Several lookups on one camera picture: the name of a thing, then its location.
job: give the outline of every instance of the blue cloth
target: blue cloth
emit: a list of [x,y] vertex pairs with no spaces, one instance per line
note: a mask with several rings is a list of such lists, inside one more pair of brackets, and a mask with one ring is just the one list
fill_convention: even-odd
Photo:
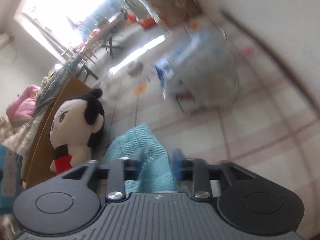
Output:
[[23,191],[21,184],[22,156],[0,144],[0,215],[12,213],[16,197]]
[[121,157],[134,157],[139,149],[143,149],[144,152],[141,172],[138,180],[125,182],[126,195],[131,192],[177,191],[169,156],[146,124],[132,128],[117,137],[108,148],[104,163]]

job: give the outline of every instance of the teal towel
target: teal towel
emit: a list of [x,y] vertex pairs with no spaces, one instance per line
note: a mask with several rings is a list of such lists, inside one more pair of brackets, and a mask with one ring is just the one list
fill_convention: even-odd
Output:
[[151,193],[177,191],[169,156],[146,124],[130,129],[117,137],[109,146],[104,163],[121,157],[134,157],[143,149],[144,161],[138,180],[125,182],[126,195],[131,192]]

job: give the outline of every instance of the metal screw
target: metal screw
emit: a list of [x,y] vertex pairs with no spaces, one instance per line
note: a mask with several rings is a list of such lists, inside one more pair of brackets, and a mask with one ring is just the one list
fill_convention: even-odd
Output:
[[210,197],[210,193],[206,191],[197,191],[195,193],[195,197],[200,199],[206,199]]
[[122,196],[123,194],[120,191],[111,191],[107,194],[107,198],[113,199],[113,200],[120,199],[122,198]]

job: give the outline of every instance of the white wall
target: white wall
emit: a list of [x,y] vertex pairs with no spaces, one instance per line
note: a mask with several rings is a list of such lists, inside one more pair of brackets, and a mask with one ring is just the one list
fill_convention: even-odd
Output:
[[197,0],[209,17],[223,9],[284,59],[320,106],[320,0]]
[[[9,44],[0,50],[0,115],[4,116],[6,107],[17,94],[29,85],[40,85],[43,77],[59,62],[26,31],[25,28],[28,27],[29,31],[38,35],[40,41],[46,42],[30,22],[24,22],[23,28],[21,21],[18,23],[14,19],[21,1],[0,0],[0,33],[6,32],[14,37],[14,48]],[[16,55],[15,49],[18,56],[11,64]]]
[[0,50],[0,116],[7,118],[5,109],[8,104],[27,86],[40,86],[49,70],[38,68],[34,60],[24,52],[18,51],[17,54],[12,44],[2,48]]

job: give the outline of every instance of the doll face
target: doll face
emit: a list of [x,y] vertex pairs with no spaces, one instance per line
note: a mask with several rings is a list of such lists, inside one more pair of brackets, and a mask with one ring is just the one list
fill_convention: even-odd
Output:
[[87,101],[73,99],[64,102],[56,112],[50,132],[54,148],[61,145],[86,145],[93,127],[84,118]]

